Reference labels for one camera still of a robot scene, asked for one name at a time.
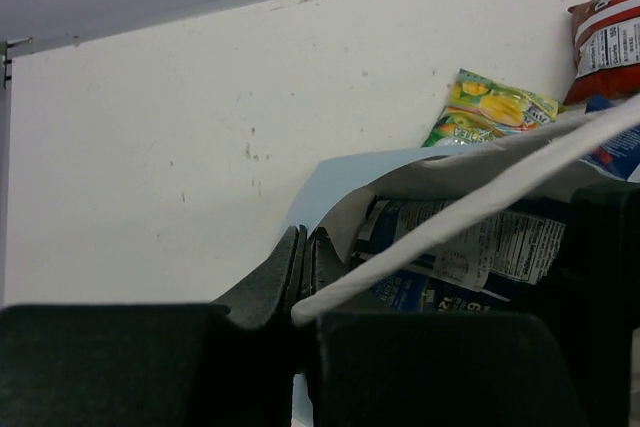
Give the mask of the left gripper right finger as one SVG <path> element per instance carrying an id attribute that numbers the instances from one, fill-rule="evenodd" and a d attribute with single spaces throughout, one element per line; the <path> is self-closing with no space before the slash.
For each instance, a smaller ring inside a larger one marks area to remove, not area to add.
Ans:
<path id="1" fill-rule="evenodd" d="M 566 364 L 584 279 L 557 266 L 504 310 L 400 314 L 365 296 L 304 328 L 318 426 L 584 426 Z"/>

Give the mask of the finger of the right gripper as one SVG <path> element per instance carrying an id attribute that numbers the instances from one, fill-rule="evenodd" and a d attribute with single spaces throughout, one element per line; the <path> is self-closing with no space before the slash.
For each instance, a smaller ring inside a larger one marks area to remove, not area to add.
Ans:
<path id="1" fill-rule="evenodd" d="M 591 425 L 627 425 L 639 326 L 638 184 L 575 191 L 551 268 L 509 308 L 550 329 Z"/>

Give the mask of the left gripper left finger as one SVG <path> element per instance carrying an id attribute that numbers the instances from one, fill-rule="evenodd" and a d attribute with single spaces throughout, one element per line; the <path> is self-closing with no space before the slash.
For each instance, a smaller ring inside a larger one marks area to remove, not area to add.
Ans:
<path id="1" fill-rule="evenodd" d="M 287 426 L 307 233 L 205 303 L 1 312 L 5 426 Z"/>

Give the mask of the dark blue snack bar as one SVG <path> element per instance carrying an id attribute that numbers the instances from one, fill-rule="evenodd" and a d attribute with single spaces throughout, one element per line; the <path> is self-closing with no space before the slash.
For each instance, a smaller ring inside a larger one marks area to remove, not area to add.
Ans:
<path id="1" fill-rule="evenodd" d="M 487 312 L 545 277 L 570 218 L 568 204 L 525 199 L 464 230 L 374 284 L 400 312 Z"/>

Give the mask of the blue white snack bag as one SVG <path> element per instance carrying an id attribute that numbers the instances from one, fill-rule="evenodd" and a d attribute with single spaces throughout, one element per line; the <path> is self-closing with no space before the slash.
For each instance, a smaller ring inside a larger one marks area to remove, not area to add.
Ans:
<path id="1" fill-rule="evenodd" d="M 607 140 L 583 158 L 583 161 L 617 180 L 639 182 L 639 126 L 627 129 Z"/>

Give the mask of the light blue paper bag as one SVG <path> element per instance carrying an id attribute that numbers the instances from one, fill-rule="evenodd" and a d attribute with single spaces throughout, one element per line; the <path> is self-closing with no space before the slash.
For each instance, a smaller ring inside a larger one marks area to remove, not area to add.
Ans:
<path id="1" fill-rule="evenodd" d="M 526 134 L 484 144 L 369 152 L 321 162 L 296 195 L 290 223 L 325 227 L 338 254 L 357 264 L 386 250 L 457 197 L 492 186 L 503 210 L 529 199 L 569 204 L 589 183 L 617 180 L 583 158 L 638 125 L 602 97 Z"/>

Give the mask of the yellow green Fox's candy bag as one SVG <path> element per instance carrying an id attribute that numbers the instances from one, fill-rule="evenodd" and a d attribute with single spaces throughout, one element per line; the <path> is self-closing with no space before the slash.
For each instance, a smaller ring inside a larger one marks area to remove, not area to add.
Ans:
<path id="1" fill-rule="evenodd" d="M 553 123 L 557 100 L 461 69 L 425 147 L 494 141 Z"/>

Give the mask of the red snack mix bag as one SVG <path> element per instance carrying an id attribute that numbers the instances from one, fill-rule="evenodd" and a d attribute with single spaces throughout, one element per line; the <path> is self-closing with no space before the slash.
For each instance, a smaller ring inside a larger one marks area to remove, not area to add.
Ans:
<path id="1" fill-rule="evenodd" d="M 639 0 L 591 0 L 571 6 L 575 79 L 565 105 L 595 95 L 628 98 L 639 92 Z"/>

